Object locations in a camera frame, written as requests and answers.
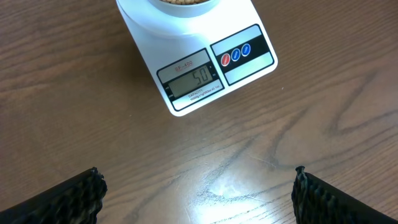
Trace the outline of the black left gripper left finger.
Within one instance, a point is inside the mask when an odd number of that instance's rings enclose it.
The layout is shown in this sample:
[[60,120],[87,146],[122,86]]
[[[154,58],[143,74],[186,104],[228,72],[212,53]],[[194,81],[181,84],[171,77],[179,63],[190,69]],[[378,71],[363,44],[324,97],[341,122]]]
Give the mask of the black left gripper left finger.
[[35,197],[1,212],[1,223],[95,224],[108,188],[92,167]]

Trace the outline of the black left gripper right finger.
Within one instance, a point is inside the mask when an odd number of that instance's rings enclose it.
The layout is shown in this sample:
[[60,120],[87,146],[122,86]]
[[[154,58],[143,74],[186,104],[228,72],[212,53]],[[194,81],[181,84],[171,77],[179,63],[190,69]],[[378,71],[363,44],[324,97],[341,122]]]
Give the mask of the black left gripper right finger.
[[304,166],[295,170],[291,197],[297,224],[397,224],[397,220],[305,172]]

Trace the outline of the white digital kitchen scale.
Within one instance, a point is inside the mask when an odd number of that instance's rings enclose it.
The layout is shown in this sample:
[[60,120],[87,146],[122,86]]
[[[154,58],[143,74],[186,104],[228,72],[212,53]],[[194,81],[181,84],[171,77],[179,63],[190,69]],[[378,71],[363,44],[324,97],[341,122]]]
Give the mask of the white digital kitchen scale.
[[149,1],[119,11],[165,104],[186,115],[273,72],[275,50],[251,1],[220,1],[196,17],[170,16]]

